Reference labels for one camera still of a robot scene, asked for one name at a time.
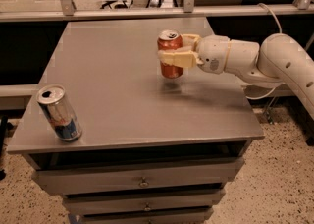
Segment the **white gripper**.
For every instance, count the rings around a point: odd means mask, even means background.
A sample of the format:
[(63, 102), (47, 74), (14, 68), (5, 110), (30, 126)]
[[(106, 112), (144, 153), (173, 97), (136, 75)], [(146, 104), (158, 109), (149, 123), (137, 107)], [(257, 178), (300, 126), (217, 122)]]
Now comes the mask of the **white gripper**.
[(183, 47), (188, 46), (192, 51), (159, 50), (162, 63), (180, 68), (198, 65), (202, 71), (214, 74), (224, 71), (231, 42), (226, 36), (209, 35), (200, 40), (198, 34), (183, 34), (182, 39)]

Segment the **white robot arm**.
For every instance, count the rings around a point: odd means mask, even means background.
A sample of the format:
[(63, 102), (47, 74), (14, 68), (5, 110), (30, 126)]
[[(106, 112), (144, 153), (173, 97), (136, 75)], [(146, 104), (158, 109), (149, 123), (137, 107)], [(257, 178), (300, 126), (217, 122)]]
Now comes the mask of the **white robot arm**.
[(181, 47), (158, 51), (162, 63), (230, 73), (248, 84), (270, 89), (286, 84), (314, 118), (314, 61), (290, 36), (275, 33), (261, 44), (219, 35), (184, 34), (182, 39)]

